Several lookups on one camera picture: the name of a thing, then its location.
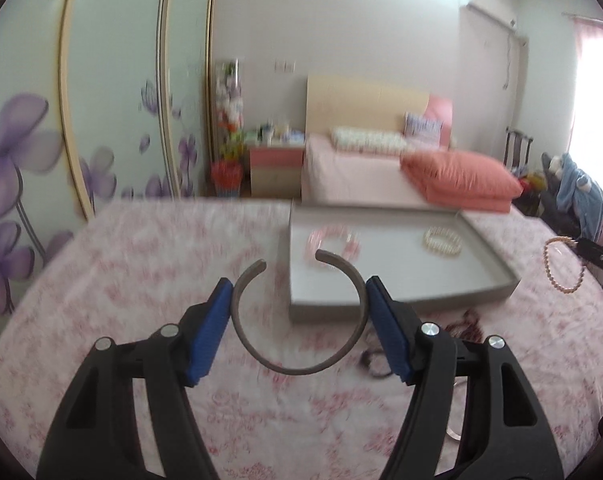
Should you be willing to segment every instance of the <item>pink headboard panel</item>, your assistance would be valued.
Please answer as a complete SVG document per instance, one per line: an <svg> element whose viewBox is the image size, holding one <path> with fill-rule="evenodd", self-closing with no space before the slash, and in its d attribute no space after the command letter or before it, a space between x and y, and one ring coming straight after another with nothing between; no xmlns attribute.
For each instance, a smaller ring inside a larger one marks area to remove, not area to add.
<svg viewBox="0 0 603 480"><path fill-rule="evenodd" d="M443 122L439 145L448 147L451 143L451 132L453 130L453 102L450 99L431 94L424 117Z"/></svg>

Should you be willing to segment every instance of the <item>headboard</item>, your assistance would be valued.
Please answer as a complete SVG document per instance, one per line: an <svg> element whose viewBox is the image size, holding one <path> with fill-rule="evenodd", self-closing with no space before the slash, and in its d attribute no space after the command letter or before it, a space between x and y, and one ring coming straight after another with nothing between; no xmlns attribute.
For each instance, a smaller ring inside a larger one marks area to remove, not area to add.
<svg viewBox="0 0 603 480"><path fill-rule="evenodd" d="M334 75L309 75L306 132L329 134L336 126L402 132L406 112L443 121L442 146L453 126L453 102L419 90Z"/></svg>

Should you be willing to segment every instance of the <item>gold beaded bracelet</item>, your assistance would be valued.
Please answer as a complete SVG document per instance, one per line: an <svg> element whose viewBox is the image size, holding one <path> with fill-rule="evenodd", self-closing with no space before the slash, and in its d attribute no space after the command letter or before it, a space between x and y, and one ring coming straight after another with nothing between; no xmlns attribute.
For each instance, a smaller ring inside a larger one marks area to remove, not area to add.
<svg viewBox="0 0 603 480"><path fill-rule="evenodd" d="M557 283L557 280L555 280L555 277L552 275L552 272L550 272L550 259L548 254L548 248L551 244L555 242L563 242L573 248L577 246L577 242L567 236L556 236L548 240L543 247L543 264L544 267L546 267L546 276L550 280L550 283L552 283L552 286L555 287L559 292L563 292L564 294L572 294L577 291L577 289L581 286L582 282L584 281L585 262L582 261L582 268L579 272L579 279L577 280L577 284L573 288L566 288L565 286L559 285L559 283Z"/></svg>

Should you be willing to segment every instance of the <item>blue garment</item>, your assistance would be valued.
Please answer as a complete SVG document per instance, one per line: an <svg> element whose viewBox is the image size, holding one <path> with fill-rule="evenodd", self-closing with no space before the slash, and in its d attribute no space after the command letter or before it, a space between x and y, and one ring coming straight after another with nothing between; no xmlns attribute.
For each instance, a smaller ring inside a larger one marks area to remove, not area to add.
<svg viewBox="0 0 603 480"><path fill-rule="evenodd" d="M582 237L597 241L603 228L603 190L568 153L561 156L563 174L557 193L557 209L566 213L573 207L579 218Z"/></svg>

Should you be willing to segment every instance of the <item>nightstand drawer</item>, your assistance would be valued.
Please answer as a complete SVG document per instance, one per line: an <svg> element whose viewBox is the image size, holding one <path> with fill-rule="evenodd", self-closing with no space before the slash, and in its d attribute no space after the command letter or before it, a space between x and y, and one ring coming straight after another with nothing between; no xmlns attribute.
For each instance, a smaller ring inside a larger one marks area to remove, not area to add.
<svg viewBox="0 0 603 480"><path fill-rule="evenodd" d="M250 148L250 167L300 168L303 165L304 148L274 148L264 146Z"/></svg>
<svg viewBox="0 0 603 480"><path fill-rule="evenodd" d="M253 197L300 198L301 168L251 168Z"/></svg>

